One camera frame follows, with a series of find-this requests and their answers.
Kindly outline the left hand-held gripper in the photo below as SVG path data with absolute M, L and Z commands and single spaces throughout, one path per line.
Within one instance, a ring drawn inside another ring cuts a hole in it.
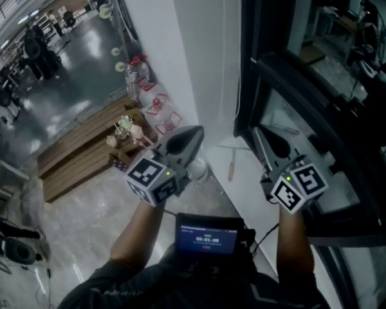
M 188 166 L 204 137 L 203 126 L 184 126 L 164 134 L 126 170 L 130 190 L 153 207 L 179 196 L 190 182 Z

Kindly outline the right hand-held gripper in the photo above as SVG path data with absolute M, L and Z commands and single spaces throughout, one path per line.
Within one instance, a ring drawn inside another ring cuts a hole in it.
M 291 134 L 273 126 L 253 129 L 257 156 L 263 166 L 261 186 L 267 200 L 294 214 L 318 199 L 329 185 L 320 169 L 291 142 Z

